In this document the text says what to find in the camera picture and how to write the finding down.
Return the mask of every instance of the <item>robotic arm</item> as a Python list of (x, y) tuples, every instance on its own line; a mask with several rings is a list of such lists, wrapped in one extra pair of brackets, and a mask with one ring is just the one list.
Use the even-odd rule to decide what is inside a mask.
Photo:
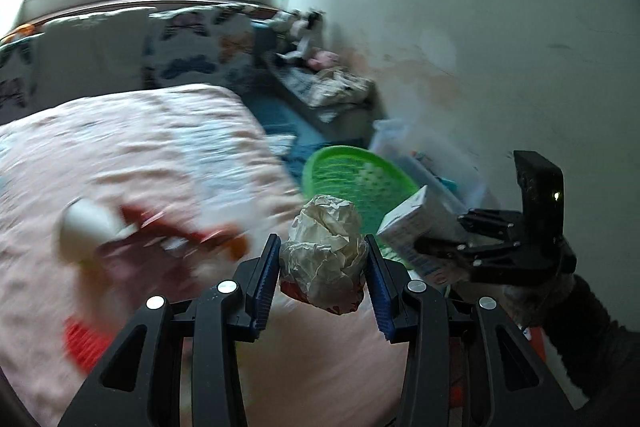
[[(460, 217), (476, 233), (504, 238), (494, 247), (425, 247), (468, 267), (473, 280), (535, 285), (572, 272), (562, 238), (562, 174), (536, 153), (516, 152), (523, 212), (473, 210)], [(366, 236), (367, 286), (378, 328), (409, 343), (396, 425), (446, 427), (449, 337), (465, 353), (465, 427), (573, 427), (577, 415), (522, 332), (489, 297), (447, 299), (406, 268), (383, 259)], [(120, 332), (76, 394), (60, 427), (177, 427), (182, 340), (193, 337), (193, 426), (246, 427), (235, 342), (266, 327), (278, 275), (279, 238), (241, 263), (231, 280), (198, 299), (170, 304), (151, 297)]]

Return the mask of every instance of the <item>pink bedsheet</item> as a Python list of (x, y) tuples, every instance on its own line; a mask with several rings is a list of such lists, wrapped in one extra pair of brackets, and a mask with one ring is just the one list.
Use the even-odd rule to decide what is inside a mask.
[[(205, 128), (225, 136), (224, 157), (189, 149), (185, 137)], [(269, 232), (286, 238), (302, 197), (228, 90), (84, 98), (0, 128), (0, 366), (43, 427), (57, 425), (82, 382), (63, 350), (63, 322), (86, 315), (93, 298), (79, 288), (76, 268), (54, 254), (64, 206), (78, 196), (137, 203), (196, 227), (204, 212), (220, 210), (212, 202), (232, 201), (216, 192), (225, 190), (213, 175), (220, 166), (235, 169), (231, 184), (248, 180), (250, 255)], [(216, 215), (225, 216), (224, 208)], [(228, 277), (234, 266), (213, 270), (214, 279)], [(267, 330), (255, 344), (239, 345), (238, 357), (249, 425), (368, 427), (393, 414), (406, 348), (384, 341), (368, 296), (358, 312), (337, 317), (276, 293)]]

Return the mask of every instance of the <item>clothing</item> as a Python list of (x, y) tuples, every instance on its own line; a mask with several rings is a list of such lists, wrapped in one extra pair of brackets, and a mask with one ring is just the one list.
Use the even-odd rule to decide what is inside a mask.
[(583, 427), (637, 426), (640, 421), (640, 332), (612, 321), (584, 279), (546, 313), (543, 328), (571, 381), (590, 401)]

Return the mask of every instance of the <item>pillow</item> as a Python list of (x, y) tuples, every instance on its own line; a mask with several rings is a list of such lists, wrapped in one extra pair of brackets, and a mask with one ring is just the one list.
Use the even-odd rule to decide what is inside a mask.
[(252, 75), (254, 30), (245, 5), (152, 14), (143, 70), (147, 87), (213, 84), (238, 90)]
[(34, 35), (0, 46), (0, 124), (37, 111), (33, 63), (39, 37)]
[(153, 7), (62, 17), (43, 26), (38, 45), (42, 108), (84, 96), (142, 89), (140, 54)]

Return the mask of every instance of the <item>silver screw head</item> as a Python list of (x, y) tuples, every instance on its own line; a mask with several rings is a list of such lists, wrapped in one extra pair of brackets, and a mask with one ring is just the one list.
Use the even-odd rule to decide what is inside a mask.
[(154, 295), (146, 300), (146, 307), (150, 310), (157, 310), (164, 305), (164, 297)]
[(427, 285), (418, 279), (409, 281), (406, 287), (409, 288), (409, 291), (413, 293), (422, 293), (427, 289)]
[(220, 293), (233, 293), (238, 289), (238, 283), (236, 281), (223, 281), (218, 284), (218, 291)]
[(498, 305), (495, 300), (491, 297), (481, 297), (479, 300), (479, 304), (481, 308), (485, 310), (495, 310), (495, 307)]

